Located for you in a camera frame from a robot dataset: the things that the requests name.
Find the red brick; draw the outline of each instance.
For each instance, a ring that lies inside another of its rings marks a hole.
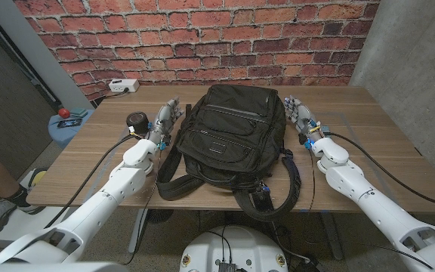
[[[162,30],[160,35],[164,43],[199,42],[197,29]]]
[[[28,21],[29,25],[33,28],[33,30],[35,30],[36,33],[42,31],[42,29],[39,27],[38,23],[34,19],[27,18],[26,20]]]
[[[283,5],[286,4],[288,0],[268,0],[269,5]]]
[[[132,11],[129,0],[88,0],[91,13]]]
[[[78,49],[78,53],[82,57],[88,58],[112,58],[115,57],[112,49],[92,48]]]
[[[192,70],[177,71],[177,77],[179,79],[194,79],[194,72]]]
[[[95,34],[79,34],[79,40],[84,47],[100,45]]]
[[[279,38],[281,36],[281,25],[263,26],[263,39]]]
[[[145,61],[143,60],[112,60],[115,69],[118,70],[142,70],[146,69]]]
[[[204,56],[219,56],[222,54],[229,54],[229,43],[215,43],[207,45],[196,45],[196,54]]]
[[[301,85],[301,78],[299,77],[278,77],[271,79],[273,85]]]
[[[63,46],[78,46],[76,37],[72,34],[47,34],[39,36],[49,48],[57,48]]]
[[[337,75],[352,76],[355,70],[355,64],[344,64],[338,67]]]
[[[310,49],[345,49],[349,41],[349,38],[313,38],[311,39]]]
[[[83,14],[87,12],[82,0],[61,0],[61,3],[69,14]]]
[[[356,19],[362,14],[363,5],[326,5],[318,12],[319,19]]]
[[[234,54],[245,54],[251,52],[251,42],[235,42],[233,44]]]
[[[366,35],[369,32],[371,25],[372,25],[371,21],[350,22],[344,27],[342,34]]]
[[[160,44],[159,33],[157,31],[143,31],[140,33],[143,45],[158,45]]]
[[[99,70],[110,70],[113,69],[113,65],[108,60],[94,60],[95,67]]]
[[[78,73],[74,74],[72,77],[76,84],[86,84],[94,81],[94,78],[90,76],[90,73]]]
[[[330,60],[331,52],[316,52],[313,56],[314,63],[328,63]]]
[[[193,45],[175,45],[175,55],[178,57],[193,56]]]
[[[323,27],[322,35],[327,35],[327,36],[340,35],[341,28],[343,26],[344,26],[343,23],[338,23],[338,22],[326,23],[325,26]]]
[[[230,71],[227,68],[197,70],[197,79],[225,79],[230,75]]]
[[[122,73],[122,71],[115,71],[115,70],[91,71],[91,74],[95,80],[121,79],[124,77],[124,73]]]
[[[229,11],[199,11],[190,15],[193,26],[227,26],[231,22]]]
[[[225,7],[260,7],[266,0],[224,0]]]
[[[221,57],[221,66],[251,66],[256,64],[256,56],[224,56]]]
[[[288,39],[260,40],[253,43],[253,52],[279,52],[288,50]]]
[[[238,26],[223,29],[223,39],[239,40],[239,39],[259,39],[260,28],[256,26]]]
[[[199,8],[199,0],[159,0],[161,10],[177,10],[184,8]]]
[[[334,65],[303,65],[301,68],[301,74],[304,76],[326,76],[335,74]]]
[[[319,85],[321,86],[347,86],[350,81],[350,77],[342,76],[335,78],[322,78],[320,79]]]
[[[231,68],[230,73],[233,79],[242,79],[248,76],[248,70],[246,68]]]
[[[66,31],[103,30],[103,22],[99,17],[63,17],[61,24]]]
[[[82,90],[82,93],[84,93],[85,95],[97,93],[100,96],[99,92],[106,90],[106,88],[107,88],[106,84],[103,82],[100,82],[97,84],[90,84],[90,85],[81,86],[80,90]]]
[[[315,19],[318,8],[316,6],[304,6],[298,9],[296,17],[299,20],[312,20]]]
[[[205,8],[219,8],[223,6],[222,0],[202,0],[202,5]]]
[[[171,13],[169,14],[169,25],[172,27],[186,27],[187,26],[186,13]]]
[[[141,57],[171,57],[174,55],[170,45],[142,46],[136,48],[135,51]]]
[[[253,10],[234,11],[233,25],[249,25],[253,21]]]
[[[320,23],[293,23],[283,27],[283,36],[317,36],[322,32]]]
[[[121,58],[135,58],[133,48],[115,48],[117,56]]]
[[[272,54],[258,55],[258,58],[256,59],[256,64],[257,65],[273,64],[273,55]]]
[[[300,75],[300,71],[301,71],[301,66],[290,65],[290,66],[285,66],[285,71],[283,72],[283,74],[285,76],[298,76]]]
[[[310,47],[309,39],[294,39],[292,45],[290,46],[291,50],[308,50]]]
[[[98,34],[98,39],[103,46],[139,44],[139,38],[135,32],[102,33]]]
[[[79,58],[75,49],[57,49],[57,54],[61,60],[76,60]]]
[[[219,57],[205,57],[202,59],[202,65],[206,68],[219,66]]]
[[[219,29],[202,29],[201,30],[201,41],[219,41]]]
[[[365,38],[353,38],[348,45],[349,49],[362,49]]]
[[[124,72],[127,79],[142,79],[142,74],[138,71],[127,71]]]
[[[157,11],[156,0],[137,0],[134,5],[138,11]]]
[[[363,12],[363,18],[373,19],[377,13],[378,4],[368,4],[366,10]]]
[[[359,59],[359,52],[335,52],[330,62],[332,63],[354,63]]]
[[[270,82],[268,81],[268,79],[253,79],[254,86],[266,86],[269,84]]]
[[[249,67],[250,77],[281,76],[281,67]]]
[[[24,16],[65,14],[57,0],[16,0],[14,4]]]
[[[154,80],[175,80],[176,76],[175,71],[143,71],[142,78]]]
[[[311,63],[313,57],[312,53],[288,53],[288,54],[277,54],[275,62],[276,64],[290,64],[290,63]]]
[[[132,14],[127,16],[129,29],[162,28],[167,26],[165,14]]]
[[[256,10],[255,23],[287,22],[295,18],[295,8],[269,8]]]
[[[62,63],[61,66],[67,73],[86,72],[95,69],[95,65],[89,60],[74,63]]]
[[[107,29],[109,30],[126,30],[123,16],[108,16],[104,18]]]
[[[183,57],[165,60],[169,69],[198,68],[201,60],[198,57]]]
[[[38,19],[38,23],[42,26],[44,32],[60,32],[61,26],[54,18]]]

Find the electrical outlet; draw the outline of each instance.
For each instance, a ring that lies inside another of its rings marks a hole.
[[[109,84],[112,92],[123,92],[125,88],[128,88],[128,92],[136,92],[139,88],[139,81],[136,79],[114,79]]]

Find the concrete wall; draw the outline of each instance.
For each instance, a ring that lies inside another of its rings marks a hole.
[[[435,167],[435,1],[382,0],[349,85],[366,87]]]

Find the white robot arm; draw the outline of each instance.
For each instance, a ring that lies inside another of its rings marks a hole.
[[[331,138],[324,137],[320,123],[298,99],[285,99],[285,108],[305,147],[320,158],[317,165],[328,184],[353,200],[395,249],[420,260],[400,256],[410,271],[435,271],[435,226],[413,218],[373,187],[362,169],[349,160],[348,152]]]
[[[165,145],[176,120],[182,115],[176,97],[156,116],[147,135],[127,150],[123,161],[110,173],[107,183],[65,221],[29,233],[0,253],[0,264],[23,261],[30,264],[69,263],[77,261],[101,226],[126,198],[138,192],[153,169],[150,159]]]

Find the wire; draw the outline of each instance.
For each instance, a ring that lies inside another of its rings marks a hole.
[[[149,199],[147,200],[147,203],[145,203],[145,206],[143,207],[144,211],[147,208],[147,205],[149,205],[150,199],[152,198],[152,195],[154,194],[154,191],[156,190],[157,178],[159,176],[159,170],[160,170],[160,158],[161,158],[161,155],[162,155],[162,150],[160,150],[160,152],[159,152],[159,165],[157,166],[157,174],[156,174],[156,179],[154,180],[154,187],[152,188],[152,192],[150,193],[150,196],[149,196]],[[132,253],[132,257],[130,257],[130,260],[125,262],[123,265],[130,264],[132,262],[132,260],[134,260],[135,253],[137,253],[137,247],[139,246],[140,226],[142,225],[142,219],[144,217],[146,217],[146,216],[142,215],[142,217],[139,220],[139,228],[137,229],[137,241],[135,242],[134,253]]]
[[[379,167],[385,174],[387,174],[390,178],[392,178],[393,180],[395,180],[395,182],[397,182],[398,184],[400,184],[402,187],[406,188],[407,190],[409,190],[411,193],[415,194],[416,196],[419,196],[427,201],[430,201],[432,203],[435,203],[435,199],[430,198],[429,196],[425,196],[422,193],[419,193],[418,191],[412,189],[411,187],[407,186],[406,184],[404,184],[402,181],[400,181],[399,179],[397,179],[396,177],[394,177],[389,171],[387,171],[387,169],[385,169],[382,165],[380,165],[380,163],[378,163],[374,158],[372,158],[372,156],[370,156],[367,151],[365,151],[360,145],[356,144],[355,142],[353,142],[351,139],[346,138],[345,136],[342,136],[340,134],[336,134],[333,132],[324,132],[325,135],[330,135],[330,136],[335,136],[341,139],[346,140],[347,142],[351,143],[352,145],[354,145],[356,148],[358,148],[360,151],[362,151],[367,158],[369,158],[374,164],[376,164],[377,167]]]
[[[221,237],[221,240],[226,241],[227,247],[230,249],[230,263],[231,263],[231,261],[233,260],[232,255],[231,255],[231,246],[230,246],[230,243],[227,241],[226,237],[224,237],[224,235],[220,235],[219,233],[215,233],[214,231],[211,231],[211,230],[207,230],[206,232],[216,234],[216,235]]]
[[[82,182],[80,185],[80,188],[73,194],[72,198],[68,201],[68,203],[61,209],[60,212],[58,212],[57,215],[51,221],[45,226],[45,228],[50,227],[67,209],[70,205],[72,205],[73,200],[79,195],[79,193],[82,191],[83,187],[87,184],[88,180],[90,180],[91,176],[97,171],[98,166],[102,163],[102,161],[108,156],[112,150],[114,150],[117,146],[122,144],[123,142],[134,138],[134,135],[127,135],[123,139],[121,139],[117,144],[113,145],[108,151],[105,152],[105,154],[100,158],[100,160],[97,162],[96,166],[91,170],[90,174],[88,174],[87,178]]]
[[[107,95],[107,96],[105,96],[105,98],[117,98],[117,97],[122,96],[123,94],[127,94],[128,91],[129,91],[128,88],[125,88],[124,91],[121,91],[118,94]]]

